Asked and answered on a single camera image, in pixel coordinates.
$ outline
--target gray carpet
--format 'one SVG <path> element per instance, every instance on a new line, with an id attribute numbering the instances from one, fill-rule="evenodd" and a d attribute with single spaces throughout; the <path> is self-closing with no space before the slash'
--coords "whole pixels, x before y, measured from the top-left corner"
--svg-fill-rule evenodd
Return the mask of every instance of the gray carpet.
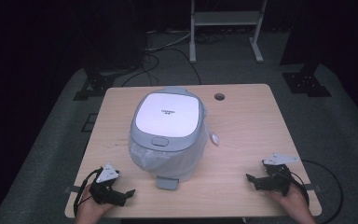
<path id="1" fill-rule="evenodd" d="M 197 45 L 197 70 L 202 85 L 231 83 L 267 83 L 277 100 L 286 125 L 304 160 L 315 161 L 331 171 L 343 188 L 343 204 L 331 223 L 358 223 L 358 108 L 342 89 L 338 78 L 320 65 L 315 76 L 332 97 L 309 98 L 292 94 L 282 73 L 297 72 L 301 65 L 280 66 L 287 33 L 261 33 L 259 47 L 265 61 L 257 63 L 249 45 L 251 34 L 226 35 L 212 45 Z M 154 34 L 149 48 L 155 48 L 179 35 Z M 188 45 L 173 49 L 188 55 Z M 116 79 L 114 86 L 197 85 L 199 80 L 188 60 L 179 51 L 167 49 L 153 53 L 158 65 L 148 74 L 142 70 Z M 144 68 L 157 60 L 145 56 Z M 64 214 L 69 194 L 88 143 L 90 132 L 82 132 L 89 114 L 98 113 L 103 97 L 73 101 L 86 81 L 83 70 L 76 72 L 62 91 L 41 133 L 23 164 L 9 194 L 0 207 L 0 223 L 73 223 Z M 310 180 L 318 185 L 323 212 L 322 223 L 339 207 L 340 193 L 335 178 L 323 167 L 305 162 Z M 167 220 L 138 220 L 138 223 L 164 223 Z M 177 223 L 241 223 L 241 219 L 171 220 Z M 104 219 L 101 223 L 135 221 Z M 288 217 L 255 217 L 249 223 L 293 223 Z"/>

